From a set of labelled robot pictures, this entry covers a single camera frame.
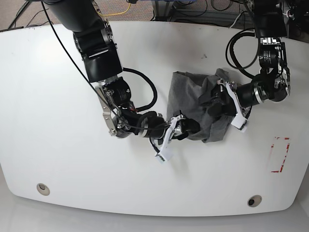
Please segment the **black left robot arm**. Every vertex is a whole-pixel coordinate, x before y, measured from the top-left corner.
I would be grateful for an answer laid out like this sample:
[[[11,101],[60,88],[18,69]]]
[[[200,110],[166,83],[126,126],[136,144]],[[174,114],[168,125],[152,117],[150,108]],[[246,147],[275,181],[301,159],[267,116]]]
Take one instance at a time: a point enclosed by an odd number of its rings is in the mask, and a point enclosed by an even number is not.
[[[229,66],[250,78],[248,84],[237,85],[219,80],[209,94],[203,94],[198,101],[212,117],[243,116],[248,119],[252,107],[265,100],[280,102],[290,95],[290,70],[287,64],[285,43],[287,35],[282,10],[278,0],[244,0],[253,26],[235,34],[225,49]],[[234,51],[235,43],[243,37],[255,37],[258,41],[254,60],[259,61],[259,74],[248,73],[253,63],[242,66]]]

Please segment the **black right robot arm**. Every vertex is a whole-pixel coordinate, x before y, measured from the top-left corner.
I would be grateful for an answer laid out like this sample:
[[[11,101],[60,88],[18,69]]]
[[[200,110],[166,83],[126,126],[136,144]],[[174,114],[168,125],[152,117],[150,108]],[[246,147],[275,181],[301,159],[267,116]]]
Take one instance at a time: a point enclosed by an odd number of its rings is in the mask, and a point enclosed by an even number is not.
[[[181,112],[165,120],[151,111],[157,101],[153,82],[143,73],[124,68],[120,62],[112,29],[95,9],[91,0],[43,0],[62,25],[72,31],[77,50],[84,62],[86,79],[97,83],[95,92],[103,109],[103,117],[111,136],[126,138],[131,134],[162,140],[182,140],[200,131],[200,124]],[[122,72],[133,73],[145,80],[153,92],[152,101],[135,107],[128,83]]]

